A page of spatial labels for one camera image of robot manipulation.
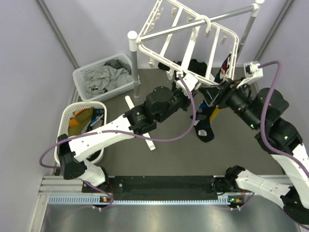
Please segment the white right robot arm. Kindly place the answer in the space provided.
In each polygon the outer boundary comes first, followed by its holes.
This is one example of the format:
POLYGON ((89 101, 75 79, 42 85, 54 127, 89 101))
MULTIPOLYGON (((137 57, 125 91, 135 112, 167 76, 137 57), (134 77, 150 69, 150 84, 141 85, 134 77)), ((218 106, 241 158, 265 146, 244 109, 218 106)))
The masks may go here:
POLYGON ((252 130, 258 130, 255 139, 282 167, 291 184, 280 184, 233 166, 224 177, 212 181, 216 193, 248 190, 263 196, 279 206, 295 222, 309 223, 309 157, 303 139, 293 124, 281 115, 289 103, 277 90, 260 90, 251 97, 248 84, 228 79, 215 87, 199 91, 208 106, 230 108, 252 130))

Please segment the black blue patterned sock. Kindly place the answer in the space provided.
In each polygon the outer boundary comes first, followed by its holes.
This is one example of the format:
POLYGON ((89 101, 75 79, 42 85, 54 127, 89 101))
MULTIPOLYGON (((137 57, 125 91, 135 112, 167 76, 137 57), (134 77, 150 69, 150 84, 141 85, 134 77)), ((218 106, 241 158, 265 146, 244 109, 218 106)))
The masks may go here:
POLYGON ((194 129, 196 135, 204 143, 208 143, 214 139, 214 133, 211 128, 210 117, 214 112, 215 107, 209 107, 205 101, 203 101, 196 113, 196 119, 194 122, 194 129))

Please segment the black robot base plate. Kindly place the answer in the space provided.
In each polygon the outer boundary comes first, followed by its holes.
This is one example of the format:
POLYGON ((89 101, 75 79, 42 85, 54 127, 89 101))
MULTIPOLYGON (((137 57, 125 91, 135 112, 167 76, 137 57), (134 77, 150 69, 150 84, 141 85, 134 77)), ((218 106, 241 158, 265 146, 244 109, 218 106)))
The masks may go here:
POLYGON ((213 176, 114 176, 100 189, 116 200, 214 200, 224 194, 213 176))

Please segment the white clip sock hanger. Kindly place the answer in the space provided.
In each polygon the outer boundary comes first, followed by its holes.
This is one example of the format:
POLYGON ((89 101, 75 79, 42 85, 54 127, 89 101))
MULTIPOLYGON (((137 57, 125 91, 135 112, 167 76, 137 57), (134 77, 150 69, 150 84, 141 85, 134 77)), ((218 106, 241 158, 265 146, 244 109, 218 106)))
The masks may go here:
POLYGON ((232 38, 232 45, 230 49, 230 63, 229 63, 229 70, 226 72, 224 79, 233 79, 235 74, 235 67, 237 62, 237 56, 239 52, 239 37, 238 35, 218 24, 216 21, 220 19, 225 19, 233 16, 237 16, 239 13, 238 11, 231 12, 228 14, 224 14, 219 16, 217 19, 215 18, 208 18, 205 15, 198 14, 197 12, 193 11, 189 7, 183 5, 182 3, 178 2, 177 0, 169 0, 168 1, 174 8, 176 8, 177 12, 174 16, 174 21, 171 28, 164 29, 159 32, 150 33, 150 31, 154 28, 156 21, 160 18, 161 15, 161 4, 162 1, 156 1, 150 15, 148 16, 144 26, 140 33, 136 33, 135 31, 130 31, 127 34, 127 38, 129 41, 129 49, 133 55, 137 54, 137 51, 140 50, 142 53, 148 55, 150 57, 150 65, 153 66, 153 61, 157 60, 164 65, 170 67, 171 71, 180 71, 185 73, 191 73, 192 76, 201 84, 206 84, 208 86, 217 85, 216 82, 211 80, 211 72, 210 70, 206 71, 205 76, 201 76, 189 70, 189 63, 196 45, 196 41, 199 35, 200 27, 206 25, 205 33, 206 36, 209 36, 211 29, 215 29, 215 36, 211 47, 211 52, 208 60, 208 67, 211 68, 213 65, 213 59, 216 52, 217 44, 219 35, 222 32, 225 35, 228 35, 232 38), (186 30, 191 29, 191 36, 183 57, 183 61, 181 65, 177 65, 176 63, 172 62, 171 60, 165 57, 165 52, 170 44, 171 38, 173 34, 186 30), (161 49, 160 53, 157 53, 144 45, 144 42, 150 41, 162 36, 166 36, 165 43, 161 49))

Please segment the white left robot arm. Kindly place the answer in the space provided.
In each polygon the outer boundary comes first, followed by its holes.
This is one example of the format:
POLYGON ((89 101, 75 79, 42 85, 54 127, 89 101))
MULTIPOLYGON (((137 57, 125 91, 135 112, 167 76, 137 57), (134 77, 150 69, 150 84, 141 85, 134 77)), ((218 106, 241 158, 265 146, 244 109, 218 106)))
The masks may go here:
POLYGON ((141 137, 156 129, 179 109, 184 111, 191 105, 196 85, 176 82, 176 88, 157 87, 147 95, 143 104, 133 107, 114 121, 79 136, 58 137, 60 145, 57 156, 63 178, 79 178, 94 186, 98 191, 106 191, 110 181, 103 167, 96 166, 87 158, 117 142, 141 137))

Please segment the navy santa sock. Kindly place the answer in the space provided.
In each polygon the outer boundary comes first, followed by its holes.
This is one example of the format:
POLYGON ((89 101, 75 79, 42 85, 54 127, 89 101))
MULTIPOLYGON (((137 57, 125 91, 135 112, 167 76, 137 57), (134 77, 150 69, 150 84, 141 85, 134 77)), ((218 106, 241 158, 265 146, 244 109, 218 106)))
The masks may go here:
POLYGON ((225 61, 222 63, 221 68, 219 70, 219 72, 216 74, 214 81, 218 84, 220 84, 221 82, 224 81, 229 68, 230 68, 230 60, 231 60, 231 54, 229 54, 227 56, 227 58, 225 59, 225 61))

